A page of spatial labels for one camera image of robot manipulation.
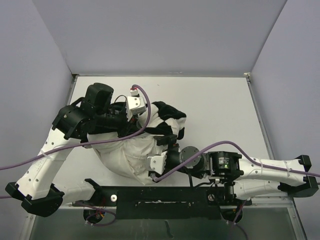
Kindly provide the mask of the white pillow insert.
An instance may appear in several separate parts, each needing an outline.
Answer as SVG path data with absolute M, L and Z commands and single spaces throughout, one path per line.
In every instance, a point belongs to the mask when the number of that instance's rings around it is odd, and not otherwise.
M 155 139 L 147 136 L 94 144 L 92 148 L 111 172 L 137 180 L 143 185 L 152 185 L 154 182 L 146 170 L 147 156 L 161 154 L 168 146 L 157 146 Z

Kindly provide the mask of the black white checkered pillowcase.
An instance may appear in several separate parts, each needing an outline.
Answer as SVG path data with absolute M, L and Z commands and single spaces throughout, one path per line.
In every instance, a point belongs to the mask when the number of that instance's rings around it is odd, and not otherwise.
M 163 101 L 154 101 L 146 111 L 138 114 L 134 123 L 126 123 L 119 129 L 111 129 L 106 121 L 102 121 L 99 129 L 93 134 L 88 134 L 90 142 L 106 141 L 112 139 L 128 139 L 128 136 L 138 137 L 167 137 L 175 135 L 181 140 L 185 134 L 187 115 L 184 112 L 166 104 Z

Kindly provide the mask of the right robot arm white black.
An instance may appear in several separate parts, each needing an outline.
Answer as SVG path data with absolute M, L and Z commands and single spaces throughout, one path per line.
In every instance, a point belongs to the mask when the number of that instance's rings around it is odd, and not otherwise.
M 167 148 L 147 157 L 148 174 L 160 182 L 175 172 L 190 178 L 207 178 L 208 198 L 219 205 L 237 205 L 253 197 L 286 193 L 291 198 L 312 197 L 319 189 L 318 174 L 311 173 L 311 160 L 300 155 L 291 160 L 250 157 L 231 141 L 213 143 L 202 150 L 179 149 L 176 136 L 156 137 Z

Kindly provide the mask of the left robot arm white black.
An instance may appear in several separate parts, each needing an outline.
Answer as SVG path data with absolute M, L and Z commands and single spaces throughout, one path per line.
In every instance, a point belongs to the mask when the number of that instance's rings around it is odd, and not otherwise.
M 83 97 L 59 110 L 39 154 L 27 161 L 28 170 L 9 182 L 5 191 L 27 213 L 40 217 L 52 215 L 63 204 L 99 204 L 102 193 L 93 180 L 58 185 L 54 178 L 74 148 L 117 143 L 141 134 L 145 128 L 138 124 L 138 115 L 150 103 L 146 94 L 139 94 L 142 91 L 134 84 L 125 102 L 112 103 L 111 86 L 89 85 Z

